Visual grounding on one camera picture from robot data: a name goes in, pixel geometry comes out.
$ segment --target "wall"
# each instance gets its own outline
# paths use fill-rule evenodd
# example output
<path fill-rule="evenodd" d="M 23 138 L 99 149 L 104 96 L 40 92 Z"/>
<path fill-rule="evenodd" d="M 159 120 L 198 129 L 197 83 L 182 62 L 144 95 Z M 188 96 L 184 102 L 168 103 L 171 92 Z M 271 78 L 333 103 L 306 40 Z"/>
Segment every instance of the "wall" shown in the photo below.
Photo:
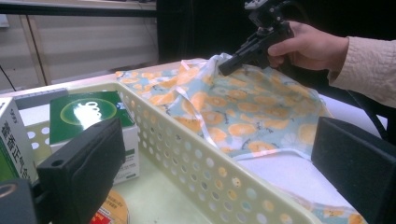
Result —
<path fill-rule="evenodd" d="M 0 28 L 0 65 L 17 90 L 158 62 L 154 18 L 7 15 L 7 19 L 9 27 Z M 13 90 L 0 71 L 0 93 L 8 91 Z"/>

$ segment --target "hand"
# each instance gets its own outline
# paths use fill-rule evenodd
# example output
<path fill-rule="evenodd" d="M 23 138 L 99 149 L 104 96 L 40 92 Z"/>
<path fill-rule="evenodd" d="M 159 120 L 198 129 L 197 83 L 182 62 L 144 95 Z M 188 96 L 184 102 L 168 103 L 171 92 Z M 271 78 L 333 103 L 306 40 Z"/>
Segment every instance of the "hand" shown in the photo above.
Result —
<path fill-rule="evenodd" d="M 268 49 L 271 67 L 279 67 L 288 56 L 292 64 L 302 68 L 341 71 L 347 56 L 348 38 L 330 35 L 296 21 L 290 21 L 290 28 L 293 38 Z"/>

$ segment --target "green label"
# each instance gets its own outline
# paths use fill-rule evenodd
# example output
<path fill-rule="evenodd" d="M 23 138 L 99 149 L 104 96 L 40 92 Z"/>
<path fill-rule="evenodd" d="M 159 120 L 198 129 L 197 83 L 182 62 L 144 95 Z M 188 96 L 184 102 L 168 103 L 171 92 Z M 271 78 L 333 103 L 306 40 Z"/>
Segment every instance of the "green label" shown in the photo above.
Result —
<path fill-rule="evenodd" d="M 76 93 L 49 104 L 49 143 L 69 140 L 101 120 L 120 118 L 122 127 L 134 123 L 115 91 Z"/>
<path fill-rule="evenodd" d="M 61 119 L 73 125 L 91 126 L 104 119 L 111 119 L 117 108 L 109 101 L 99 98 L 76 100 L 66 105 L 61 111 Z"/>
<path fill-rule="evenodd" d="M 17 169 L 8 155 L 6 145 L 0 138 L 0 181 L 5 181 L 18 177 Z"/>

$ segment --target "white box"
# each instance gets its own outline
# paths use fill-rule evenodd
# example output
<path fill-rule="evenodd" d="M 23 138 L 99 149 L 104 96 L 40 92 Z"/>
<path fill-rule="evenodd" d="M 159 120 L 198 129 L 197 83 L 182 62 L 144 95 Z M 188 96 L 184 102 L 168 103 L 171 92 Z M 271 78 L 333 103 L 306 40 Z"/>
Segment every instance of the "white box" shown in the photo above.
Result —
<path fill-rule="evenodd" d="M 52 153 L 94 123 L 120 118 L 125 145 L 125 163 L 114 184 L 139 176 L 137 126 L 115 91 L 76 93 L 49 104 L 49 145 Z"/>
<path fill-rule="evenodd" d="M 32 144 L 12 97 L 0 98 L 0 181 L 36 180 Z"/>

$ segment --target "wrist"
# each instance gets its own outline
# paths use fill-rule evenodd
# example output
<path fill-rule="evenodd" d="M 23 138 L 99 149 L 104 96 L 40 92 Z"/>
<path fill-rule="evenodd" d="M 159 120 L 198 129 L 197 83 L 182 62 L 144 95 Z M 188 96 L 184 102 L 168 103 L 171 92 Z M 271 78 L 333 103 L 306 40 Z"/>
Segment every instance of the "wrist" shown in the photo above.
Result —
<path fill-rule="evenodd" d="M 340 73 L 344 63 L 347 58 L 347 50 L 349 47 L 349 38 L 347 37 L 336 37 L 336 41 L 334 41 L 334 49 L 333 56 L 329 60 L 329 70 L 334 73 Z"/>

